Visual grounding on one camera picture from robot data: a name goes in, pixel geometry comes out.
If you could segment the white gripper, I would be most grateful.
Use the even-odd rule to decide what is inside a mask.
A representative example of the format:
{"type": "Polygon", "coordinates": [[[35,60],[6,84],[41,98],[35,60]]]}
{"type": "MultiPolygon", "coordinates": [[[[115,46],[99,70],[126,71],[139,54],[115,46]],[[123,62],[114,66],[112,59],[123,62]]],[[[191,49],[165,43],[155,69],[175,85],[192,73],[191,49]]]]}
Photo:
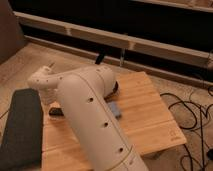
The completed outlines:
{"type": "Polygon", "coordinates": [[[39,95],[44,105],[50,105],[56,101],[55,89],[42,89],[39,91],[39,95]]]}

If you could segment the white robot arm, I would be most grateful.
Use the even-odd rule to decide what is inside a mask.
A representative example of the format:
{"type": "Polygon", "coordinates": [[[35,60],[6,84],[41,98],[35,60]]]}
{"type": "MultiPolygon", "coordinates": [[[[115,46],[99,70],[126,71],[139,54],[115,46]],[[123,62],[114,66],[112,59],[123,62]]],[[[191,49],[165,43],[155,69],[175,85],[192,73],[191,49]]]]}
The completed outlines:
{"type": "Polygon", "coordinates": [[[94,171],[148,171],[105,102],[116,92],[115,73],[95,65],[63,73],[43,66],[28,78],[44,103],[57,101],[94,171]]]}

